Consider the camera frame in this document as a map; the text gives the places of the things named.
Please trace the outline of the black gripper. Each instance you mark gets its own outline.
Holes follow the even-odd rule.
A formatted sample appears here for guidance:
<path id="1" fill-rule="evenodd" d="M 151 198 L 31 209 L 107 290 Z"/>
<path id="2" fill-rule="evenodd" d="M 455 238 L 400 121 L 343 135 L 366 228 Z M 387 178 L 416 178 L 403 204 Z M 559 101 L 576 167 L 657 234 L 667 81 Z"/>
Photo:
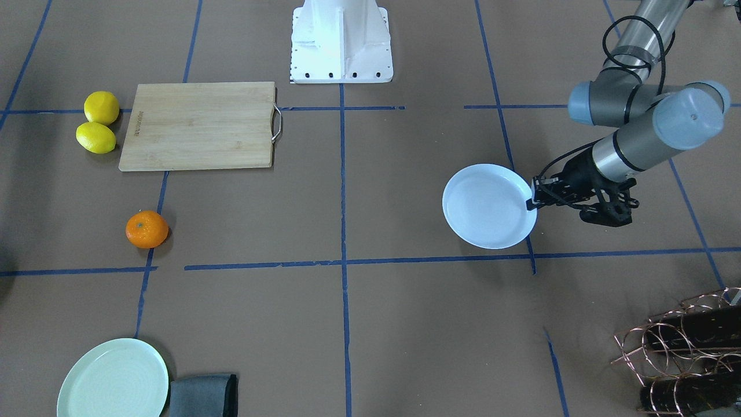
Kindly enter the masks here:
<path id="1" fill-rule="evenodd" d="M 585 202 L 596 195 L 596 190 L 601 190 L 605 181 L 596 168 L 592 152 L 582 152 L 570 159 L 553 178 L 532 177 L 533 197 L 526 201 L 526 208 L 540 210 L 557 205 L 559 201 L 553 197 L 554 193 L 568 203 Z"/>

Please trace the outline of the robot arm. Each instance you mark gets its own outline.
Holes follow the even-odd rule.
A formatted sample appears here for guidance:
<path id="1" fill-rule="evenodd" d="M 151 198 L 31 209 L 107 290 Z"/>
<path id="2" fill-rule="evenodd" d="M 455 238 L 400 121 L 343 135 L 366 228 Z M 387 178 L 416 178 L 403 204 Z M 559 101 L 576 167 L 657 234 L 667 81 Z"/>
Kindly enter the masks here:
<path id="1" fill-rule="evenodd" d="M 641 1 L 634 14 L 604 31 L 603 66 L 571 92 L 567 111 L 585 126 L 614 131 L 562 156 L 561 172 L 544 168 L 532 182 L 529 210 L 566 206 L 585 217 L 626 217 L 639 206 L 630 195 L 636 176 L 722 132 L 728 89 L 699 80 L 665 82 L 666 58 L 691 1 Z"/>

